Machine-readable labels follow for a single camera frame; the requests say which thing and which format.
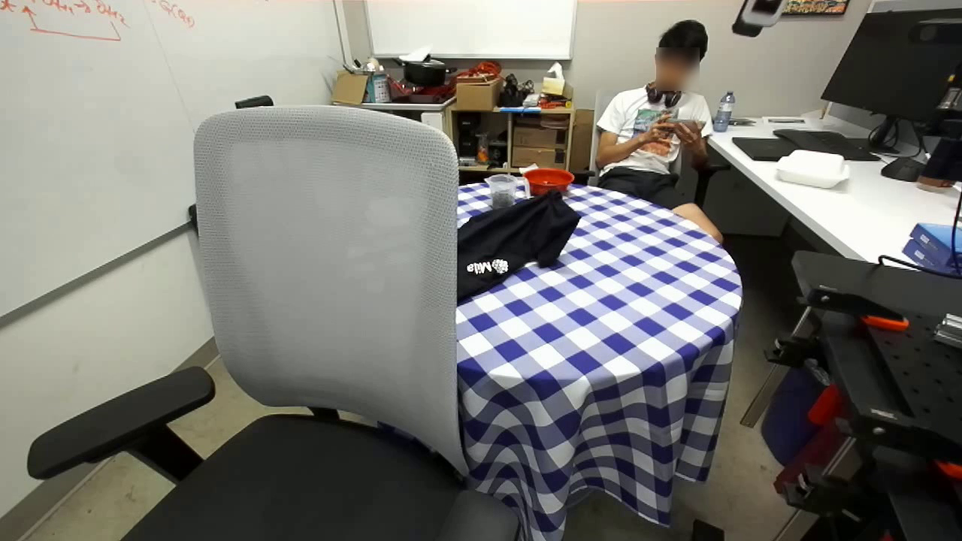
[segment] round table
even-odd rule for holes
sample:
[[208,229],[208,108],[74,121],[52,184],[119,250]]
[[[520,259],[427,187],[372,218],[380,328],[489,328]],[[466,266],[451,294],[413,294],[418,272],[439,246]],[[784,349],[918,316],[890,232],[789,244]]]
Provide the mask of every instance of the round table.
[[[516,504],[530,537],[559,541],[584,490],[666,526],[673,478],[712,463],[742,284],[671,211],[595,187],[565,201],[581,225],[556,268],[455,307],[471,480]],[[486,187],[463,187],[458,223],[484,211]]]

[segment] white mesh chair back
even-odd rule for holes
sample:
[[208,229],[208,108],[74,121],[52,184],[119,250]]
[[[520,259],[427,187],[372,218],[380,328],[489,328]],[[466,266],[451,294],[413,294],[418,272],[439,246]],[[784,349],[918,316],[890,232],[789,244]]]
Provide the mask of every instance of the white mesh chair back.
[[451,143],[361,108],[227,112],[198,130],[195,182],[238,384],[390,424],[463,468]]

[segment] black chair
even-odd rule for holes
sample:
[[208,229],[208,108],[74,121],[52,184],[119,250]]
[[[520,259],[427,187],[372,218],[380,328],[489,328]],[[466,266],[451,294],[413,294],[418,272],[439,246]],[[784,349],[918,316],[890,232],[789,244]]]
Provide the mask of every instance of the black chair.
[[201,460],[164,427],[213,397],[182,371],[38,437],[31,474],[141,456],[176,488],[129,537],[516,537],[463,478],[451,143],[358,108],[231,112],[198,130],[195,176],[219,357],[256,401],[313,414],[253,421]]

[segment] computer monitor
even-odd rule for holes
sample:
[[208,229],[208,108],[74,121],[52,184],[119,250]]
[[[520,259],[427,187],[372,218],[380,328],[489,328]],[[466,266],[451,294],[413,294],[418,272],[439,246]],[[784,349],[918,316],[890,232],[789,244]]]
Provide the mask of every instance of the computer monitor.
[[962,10],[868,12],[819,100],[930,126],[962,64]]

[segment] person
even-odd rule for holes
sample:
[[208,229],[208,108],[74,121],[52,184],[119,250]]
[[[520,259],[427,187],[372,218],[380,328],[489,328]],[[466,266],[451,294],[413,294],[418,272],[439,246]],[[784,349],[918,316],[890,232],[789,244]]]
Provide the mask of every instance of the person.
[[[710,37],[700,20],[679,20],[661,33],[658,44],[696,44],[704,58]],[[700,95],[623,90],[599,119],[599,187],[671,208],[720,241],[716,223],[696,205],[677,195],[679,164],[691,168],[710,165],[710,136],[712,115]]]

